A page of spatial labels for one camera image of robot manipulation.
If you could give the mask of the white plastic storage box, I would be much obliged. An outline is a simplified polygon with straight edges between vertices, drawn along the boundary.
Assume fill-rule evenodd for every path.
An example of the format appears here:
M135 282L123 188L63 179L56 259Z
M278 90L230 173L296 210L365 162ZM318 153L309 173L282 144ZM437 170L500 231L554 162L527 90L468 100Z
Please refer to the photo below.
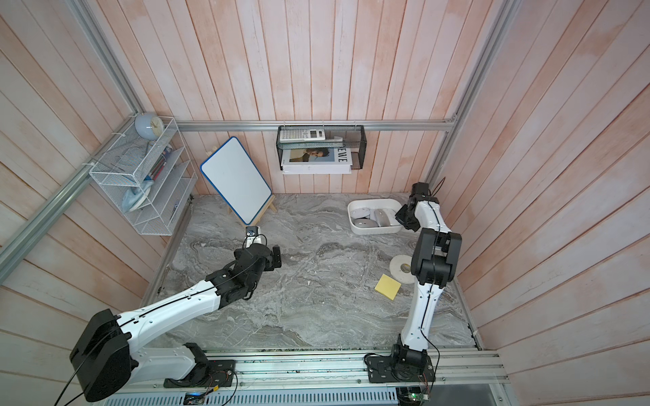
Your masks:
M358 235L398 233L403 226L395 215L401 206L394 199L352 201L347 206L352 232Z

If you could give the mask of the silver mouse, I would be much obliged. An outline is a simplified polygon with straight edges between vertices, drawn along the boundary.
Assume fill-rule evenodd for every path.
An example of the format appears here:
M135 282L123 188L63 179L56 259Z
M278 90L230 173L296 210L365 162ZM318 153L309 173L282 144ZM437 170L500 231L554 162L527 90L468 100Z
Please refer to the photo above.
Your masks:
M386 212L384 211L384 209L375 209L373 214L375 216L375 221L377 222L379 227L383 228L383 227L391 226L389 218Z

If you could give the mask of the white ribbed mouse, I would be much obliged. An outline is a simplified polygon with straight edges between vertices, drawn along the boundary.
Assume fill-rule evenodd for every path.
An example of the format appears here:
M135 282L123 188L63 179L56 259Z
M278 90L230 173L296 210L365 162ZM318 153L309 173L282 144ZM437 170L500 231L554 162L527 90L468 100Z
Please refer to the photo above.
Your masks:
M353 225L357 228L377 228L376 221L370 218L357 218L353 220Z

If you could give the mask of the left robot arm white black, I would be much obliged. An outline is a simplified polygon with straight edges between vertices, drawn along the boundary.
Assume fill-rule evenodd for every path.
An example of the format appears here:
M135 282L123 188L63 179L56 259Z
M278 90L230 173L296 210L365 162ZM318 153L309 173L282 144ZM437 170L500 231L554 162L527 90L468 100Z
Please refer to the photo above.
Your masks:
M231 382L232 365L208 360L196 343L176 348L147 345L199 316L249 300L262 274L282 266L278 246L253 243L236 250L234 256L179 294L119 315L110 310L96 313L69 356L85 400L101 401L135 382L161 380L168 388Z

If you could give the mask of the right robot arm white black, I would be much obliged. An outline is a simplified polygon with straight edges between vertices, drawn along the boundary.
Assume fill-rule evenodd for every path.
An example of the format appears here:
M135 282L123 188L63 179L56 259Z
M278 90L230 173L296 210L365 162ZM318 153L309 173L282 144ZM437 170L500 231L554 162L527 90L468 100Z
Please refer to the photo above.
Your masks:
M443 220L435 192L429 184L417 182L409 200L396 214L406 229L418 232L411 256L411 275L415 292L405 327L398 335L390 355L364 356L371 383L436 381L440 350L428 337L438 301L456 274L462 236Z

